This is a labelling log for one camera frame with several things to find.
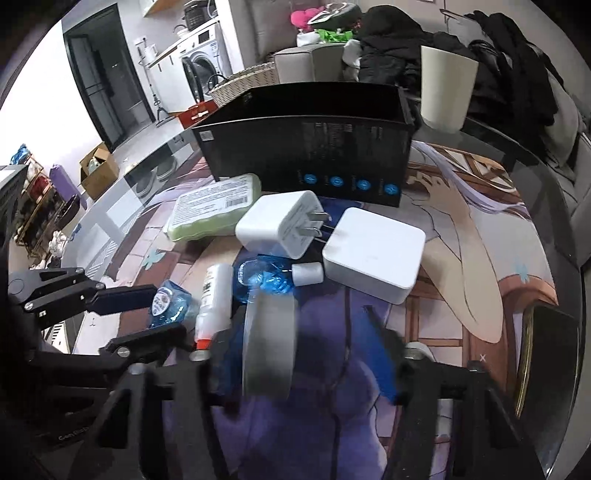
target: white power adapter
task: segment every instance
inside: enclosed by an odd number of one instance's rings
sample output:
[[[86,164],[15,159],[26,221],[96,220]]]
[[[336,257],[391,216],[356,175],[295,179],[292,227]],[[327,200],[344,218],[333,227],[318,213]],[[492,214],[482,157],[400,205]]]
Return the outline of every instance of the white power adapter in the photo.
[[[236,238],[249,252],[297,260],[329,219],[309,190],[263,195],[236,225]]]
[[[327,278],[400,305],[417,281],[425,232],[348,208],[322,249]]]

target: wicker basket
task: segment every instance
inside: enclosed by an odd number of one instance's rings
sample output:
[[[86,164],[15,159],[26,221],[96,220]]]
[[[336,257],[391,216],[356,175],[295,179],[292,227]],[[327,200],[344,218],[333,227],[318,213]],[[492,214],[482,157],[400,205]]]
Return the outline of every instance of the wicker basket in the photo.
[[[251,88],[276,85],[277,83],[279,83],[277,69],[275,63],[270,61],[231,75],[227,80],[211,89],[209,95],[221,108]]]

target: countertop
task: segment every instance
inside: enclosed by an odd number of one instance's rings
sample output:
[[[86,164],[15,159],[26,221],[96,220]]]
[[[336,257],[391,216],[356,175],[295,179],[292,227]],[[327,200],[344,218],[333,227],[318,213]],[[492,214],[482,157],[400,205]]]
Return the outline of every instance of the countertop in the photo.
[[[183,38],[179,38],[171,46],[167,47],[166,50],[164,50],[162,53],[158,54],[158,56],[155,58],[155,60],[148,65],[148,68],[152,68],[164,57],[166,57],[167,55],[170,55],[172,52],[174,52],[177,49],[178,45],[182,41],[187,40],[188,38],[191,38],[193,35],[203,32],[203,30],[205,30],[206,28],[209,28],[215,22],[219,22],[219,17],[214,17],[211,20],[206,21],[203,25],[200,25],[195,30],[192,30],[189,34],[185,35]]]

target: pink plush toy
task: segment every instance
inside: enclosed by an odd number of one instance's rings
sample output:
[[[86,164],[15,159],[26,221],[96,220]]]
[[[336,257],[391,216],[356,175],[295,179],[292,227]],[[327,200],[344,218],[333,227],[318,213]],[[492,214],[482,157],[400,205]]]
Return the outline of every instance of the pink plush toy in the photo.
[[[303,33],[314,30],[308,25],[308,21],[324,10],[324,7],[309,8],[308,10],[296,10],[291,14],[291,24],[302,30]]]

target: purple bag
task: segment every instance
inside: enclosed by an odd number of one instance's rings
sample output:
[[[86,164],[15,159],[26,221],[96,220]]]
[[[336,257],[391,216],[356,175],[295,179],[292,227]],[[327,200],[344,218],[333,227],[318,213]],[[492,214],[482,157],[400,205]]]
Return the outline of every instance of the purple bag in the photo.
[[[74,195],[80,197],[80,205],[86,210],[86,200],[82,198],[80,192],[76,188],[76,185],[72,182],[72,179],[68,176],[64,167],[61,165],[53,165],[49,171],[49,178],[56,187],[57,193],[60,194],[64,202],[70,200]]]

